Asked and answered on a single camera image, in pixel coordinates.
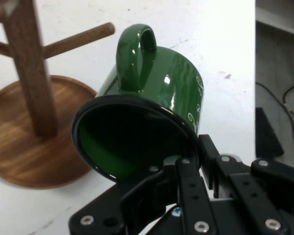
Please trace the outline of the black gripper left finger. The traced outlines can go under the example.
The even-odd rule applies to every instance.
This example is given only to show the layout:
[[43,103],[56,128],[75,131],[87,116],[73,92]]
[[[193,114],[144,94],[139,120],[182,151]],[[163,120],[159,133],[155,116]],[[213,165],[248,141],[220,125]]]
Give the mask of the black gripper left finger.
[[72,235],[216,235],[209,197],[191,159],[118,182],[69,219]]

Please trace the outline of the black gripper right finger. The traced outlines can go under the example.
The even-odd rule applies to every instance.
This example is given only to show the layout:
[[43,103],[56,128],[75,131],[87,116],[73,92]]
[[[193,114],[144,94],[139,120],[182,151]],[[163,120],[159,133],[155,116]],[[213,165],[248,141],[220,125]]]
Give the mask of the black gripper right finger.
[[294,235],[294,167],[264,158],[247,166],[209,135],[198,141],[220,235]]

